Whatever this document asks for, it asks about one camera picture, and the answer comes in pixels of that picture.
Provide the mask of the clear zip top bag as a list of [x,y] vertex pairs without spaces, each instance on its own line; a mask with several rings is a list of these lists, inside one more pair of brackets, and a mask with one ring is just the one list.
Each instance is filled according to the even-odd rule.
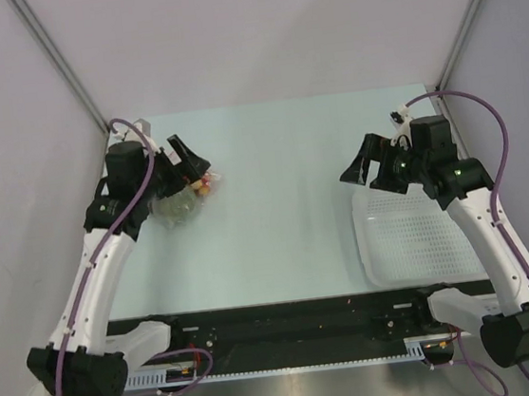
[[174,228],[189,222],[204,206],[222,182],[222,175],[207,171],[202,179],[185,186],[171,197],[156,198],[150,202],[151,215],[162,226]]

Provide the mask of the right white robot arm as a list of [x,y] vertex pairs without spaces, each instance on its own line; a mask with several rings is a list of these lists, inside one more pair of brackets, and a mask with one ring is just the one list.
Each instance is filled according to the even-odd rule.
[[481,162],[459,158],[449,121],[419,117],[395,139],[369,133],[358,151],[340,180],[398,195],[421,185],[463,231],[497,296],[491,306],[448,284],[422,288],[412,312],[415,326],[432,333],[451,325],[476,334],[502,368],[529,360],[529,254],[505,225]]

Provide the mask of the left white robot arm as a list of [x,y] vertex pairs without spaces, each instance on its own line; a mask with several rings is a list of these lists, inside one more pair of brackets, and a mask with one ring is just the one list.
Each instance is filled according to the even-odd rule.
[[158,203],[193,198],[210,162],[181,138],[172,150],[147,151],[140,140],[119,141],[105,154],[105,175],[85,212],[82,261],[60,322],[43,348],[32,348],[28,370],[51,396],[123,396],[130,373],[160,356],[178,360],[188,348],[179,320],[147,316],[116,339],[106,335],[120,277],[142,225]]

